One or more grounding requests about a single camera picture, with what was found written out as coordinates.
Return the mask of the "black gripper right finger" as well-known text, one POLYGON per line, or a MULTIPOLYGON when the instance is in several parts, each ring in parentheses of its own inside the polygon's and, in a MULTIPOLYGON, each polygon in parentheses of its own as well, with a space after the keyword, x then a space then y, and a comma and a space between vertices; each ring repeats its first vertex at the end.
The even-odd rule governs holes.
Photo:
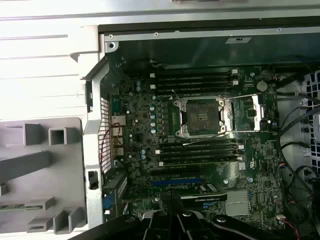
POLYGON ((218 214, 210 221, 200 213, 185 210, 180 195, 171 192, 171 212, 185 240, 275 240, 277 236, 233 217, 218 214))

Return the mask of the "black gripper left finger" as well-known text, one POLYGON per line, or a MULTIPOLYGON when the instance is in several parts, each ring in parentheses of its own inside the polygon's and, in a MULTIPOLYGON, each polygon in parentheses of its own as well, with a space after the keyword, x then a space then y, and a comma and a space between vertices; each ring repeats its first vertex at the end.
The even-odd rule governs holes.
POLYGON ((160 194, 160 210, 145 213, 142 220, 124 214, 86 231, 87 240, 169 240, 174 192, 160 194))

